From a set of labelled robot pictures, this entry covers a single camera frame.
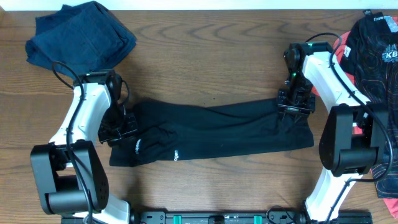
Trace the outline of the plain black t-shirt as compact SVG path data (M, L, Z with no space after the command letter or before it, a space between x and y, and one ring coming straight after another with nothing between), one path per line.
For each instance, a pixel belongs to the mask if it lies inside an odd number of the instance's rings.
M314 145L308 121L290 115L280 118L275 99L212 107L142 101L132 112L137 132L112 150L111 166L244 156Z

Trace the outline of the navy blue garment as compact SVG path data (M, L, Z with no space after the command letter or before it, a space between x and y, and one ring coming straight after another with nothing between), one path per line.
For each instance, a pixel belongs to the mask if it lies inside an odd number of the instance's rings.
M49 70L56 61L77 74L114 68L136 46L135 35L96 1L64 4L35 24L25 44L27 62Z

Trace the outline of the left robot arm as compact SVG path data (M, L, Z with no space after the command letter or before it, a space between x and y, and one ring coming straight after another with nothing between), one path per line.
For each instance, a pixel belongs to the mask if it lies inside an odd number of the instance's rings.
M31 151L42 210L62 216L62 223L130 222L130 205L109 191L95 149L97 142L120 146L137 131L134 115L119 102L123 83L112 69L79 75L59 130Z

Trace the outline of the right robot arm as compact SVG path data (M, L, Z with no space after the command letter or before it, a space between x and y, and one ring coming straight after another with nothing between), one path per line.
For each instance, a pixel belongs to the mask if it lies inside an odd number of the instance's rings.
M371 102L354 86L328 42L290 44L284 60L289 76L277 99L280 117L313 113L313 89L328 111L318 145L322 172L295 222L371 223L368 213L340 213L339 208L352 186L382 162L385 148L392 147L387 106Z

